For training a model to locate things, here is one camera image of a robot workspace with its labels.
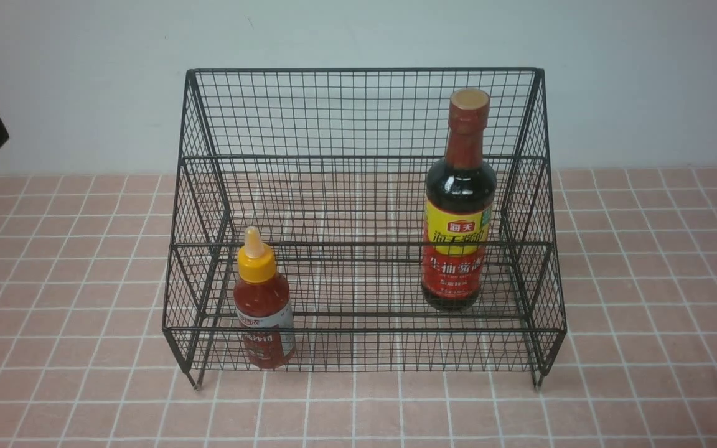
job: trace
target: white label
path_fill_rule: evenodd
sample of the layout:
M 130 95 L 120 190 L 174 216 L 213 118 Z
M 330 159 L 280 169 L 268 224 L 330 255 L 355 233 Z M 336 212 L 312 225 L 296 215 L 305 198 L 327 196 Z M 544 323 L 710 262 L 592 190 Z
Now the white label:
M 237 317 L 240 319 L 240 324 L 248 329 L 291 329 L 294 325 L 293 304 L 290 301 L 287 302 L 284 309 L 267 317 L 251 317 L 239 309 L 237 309 Z M 295 348 L 295 335 L 291 332 L 248 334 L 245 337 L 262 346 L 271 345 L 276 337 L 281 337 L 281 349 L 285 357 Z

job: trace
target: yellow label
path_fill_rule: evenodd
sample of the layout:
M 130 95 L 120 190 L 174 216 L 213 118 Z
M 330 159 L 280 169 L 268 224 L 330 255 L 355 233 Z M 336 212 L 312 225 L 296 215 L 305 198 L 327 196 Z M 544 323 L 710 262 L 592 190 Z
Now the yellow label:
M 477 213 L 469 215 L 455 215 L 445 212 L 426 201 L 424 207 L 424 224 L 426 235 L 430 242 L 456 242 L 478 243 L 486 242 L 489 237 L 490 221 L 492 221 L 492 207 L 487 207 Z M 436 246 L 436 251 L 443 255 L 469 255 L 477 250 L 478 246 Z

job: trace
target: metal wire mesh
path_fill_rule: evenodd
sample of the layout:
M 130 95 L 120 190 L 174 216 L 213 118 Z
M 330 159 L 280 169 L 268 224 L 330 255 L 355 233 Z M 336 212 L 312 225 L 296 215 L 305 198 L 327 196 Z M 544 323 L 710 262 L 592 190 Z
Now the metal wire mesh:
M 424 174 L 467 87 L 492 97 L 499 183 L 480 299 L 446 314 L 421 292 Z M 520 370 L 540 385 L 566 334 L 551 198 L 541 70 L 191 70 L 165 335 L 194 385 L 253 368 L 231 289 L 258 226 L 291 285 L 297 354 L 282 368 Z

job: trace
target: white wall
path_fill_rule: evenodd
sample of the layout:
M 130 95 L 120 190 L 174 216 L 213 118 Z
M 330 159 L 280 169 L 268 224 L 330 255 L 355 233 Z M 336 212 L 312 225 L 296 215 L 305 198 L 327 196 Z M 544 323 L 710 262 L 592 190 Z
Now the white wall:
M 0 173 L 174 170 L 187 68 L 450 65 L 545 68 L 557 167 L 717 164 L 709 0 L 0 0 Z

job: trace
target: bottle cap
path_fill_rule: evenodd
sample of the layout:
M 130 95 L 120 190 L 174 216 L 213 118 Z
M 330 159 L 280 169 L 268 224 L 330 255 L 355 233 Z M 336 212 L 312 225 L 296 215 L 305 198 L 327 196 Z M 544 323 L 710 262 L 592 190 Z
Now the bottle cap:
M 276 257 L 262 242 L 256 227 L 245 230 L 245 243 L 237 253 L 237 269 L 240 278 L 248 283 L 264 283 L 276 275 Z
M 478 133 L 489 121 L 489 94 L 480 88 L 462 88 L 450 96 L 449 125 L 455 133 Z

